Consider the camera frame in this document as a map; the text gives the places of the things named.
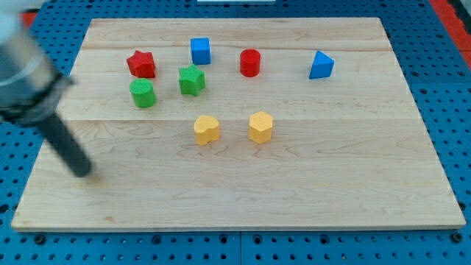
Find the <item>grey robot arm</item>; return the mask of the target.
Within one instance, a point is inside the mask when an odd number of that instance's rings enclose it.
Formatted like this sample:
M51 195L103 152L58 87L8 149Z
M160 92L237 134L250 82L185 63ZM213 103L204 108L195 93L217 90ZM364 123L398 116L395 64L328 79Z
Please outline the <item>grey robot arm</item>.
M22 125L55 117L73 81L61 74L25 28L21 13L41 1L1 0L1 120Z

